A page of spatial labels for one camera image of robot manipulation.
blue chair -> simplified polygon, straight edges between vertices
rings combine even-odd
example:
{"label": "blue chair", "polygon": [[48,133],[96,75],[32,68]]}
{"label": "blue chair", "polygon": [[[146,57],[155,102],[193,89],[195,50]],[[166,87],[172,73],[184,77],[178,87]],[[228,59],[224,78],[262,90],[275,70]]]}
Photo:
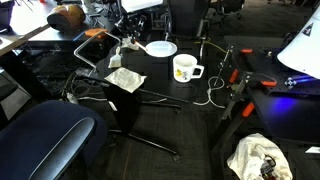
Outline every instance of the blue chair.
{"label": "blue chair", "polygon": [[89,108],[43,102],[0,131],[0,179],[57,179],[76,157],[89,167],[108,131]]}

electronic device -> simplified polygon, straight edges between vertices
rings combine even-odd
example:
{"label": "electronic device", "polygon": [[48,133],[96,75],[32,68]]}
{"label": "electronic device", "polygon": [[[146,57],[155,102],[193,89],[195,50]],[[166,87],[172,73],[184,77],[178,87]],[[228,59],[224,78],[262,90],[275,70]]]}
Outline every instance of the electronic device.
{"label": "electronic device", "polygon": [[320,79],[319,39],[320,7],[277,57],[285,66]]}

white cloth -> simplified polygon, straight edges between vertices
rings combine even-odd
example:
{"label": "white cloth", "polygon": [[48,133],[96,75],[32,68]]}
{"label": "white cloth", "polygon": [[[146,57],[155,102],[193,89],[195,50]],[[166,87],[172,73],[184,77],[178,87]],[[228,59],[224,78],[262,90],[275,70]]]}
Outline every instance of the white cloth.
{"label": "white cloth", "polygon": [[276,161],[272,174],[277,180],[292,179],[289,164],[279,147],[259,133],[241,139],[227,163],[241,180],[263,180],[260,168],[265,155]]}
{"label": "white cloth", "polygon": [[141,86],[146,77],[147,76],[141,76],[138,73],[121,67],[104,79],[114,85],[119,86],[121,89],[133,93],[133,91]]}

floor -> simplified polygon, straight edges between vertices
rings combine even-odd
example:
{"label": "floor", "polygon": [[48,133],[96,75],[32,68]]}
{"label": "floor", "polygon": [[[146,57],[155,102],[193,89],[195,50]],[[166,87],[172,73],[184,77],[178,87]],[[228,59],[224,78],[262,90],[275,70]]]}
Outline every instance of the floor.
{"label": "floor", "polygon": [[[225,21],[225,35],[234,36],[258,36],[258,37],[281,37],[287,32],[298,31],[311,16],[310,7],[298,7],[294,5],[281,6],[279,2],[273,1],[267,4],[262,0],[247,0],[242,11],[242,19],[228,17]],[[13,15],[13,23],[18,22],[18,15]],[[213,25],[210,29],[211,42],[225,48],[227,44],[222,36],[219,36],[219,27]],[[206,101],[207,79],[218,72],[217,63],[223,59],[223,55],[211,46],[206,46],[205,56],[216,57],[201,81],[197,101]],[[101,89],[95,87],[91,94],[82,94],[103,98]],[[215,102],[227,103],[227,93],[217,91]],[[116,123],[112,117],[111,110],[106,102],[80,101],[80,104],[88,106],[100,113],[108,121],[111,127]],[[195,106],[184,104],[180,114],[169,108],[143,107],[141,116],[134,127],[135,132],[150,135],[154,140],[163,140],[168,145],[177,149],[181,156],[181,162],[176,163],[172,157],[157,149],[150,148],[122,137],[116,137],[116,146],[106,144],[96,157],[90,168],[90,174],[95,177],[91,179],[188,179],[209,180],[222,179],[211,173],[209,159],[210,137],[217,127],[217,120],[222,110],[213,105]],[[304,155],[303,150],[307,146],[297,146],[279,141],[269,137],[260,126],[256,116],[231,138],[221,151],[223,162],[214,162],[224,167],[225,179],[238,179],[228,168],[225,160],[233,153],[238,141],[251,133],[260,132],[273,140],[287,157],[294,179],[318,179],[320,161],[319,157]],[[81,173],[73,172],[76,179],[81,179]]]}

chair backrest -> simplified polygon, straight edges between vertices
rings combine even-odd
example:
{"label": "chair backrest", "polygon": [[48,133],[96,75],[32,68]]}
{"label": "chair backrest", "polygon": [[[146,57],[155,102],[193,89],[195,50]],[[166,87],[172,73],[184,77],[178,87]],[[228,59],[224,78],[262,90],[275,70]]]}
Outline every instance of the chair backrest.
{"label": "chair backrest", "polygon": [[210,0],[167,0],[171,27],[169,33],[195,37],[210,5]]}
{"label": "chair backrest", "polygon": [[223,14],[239,12],[243,8],[245,0],[221,0],[219,5]]}

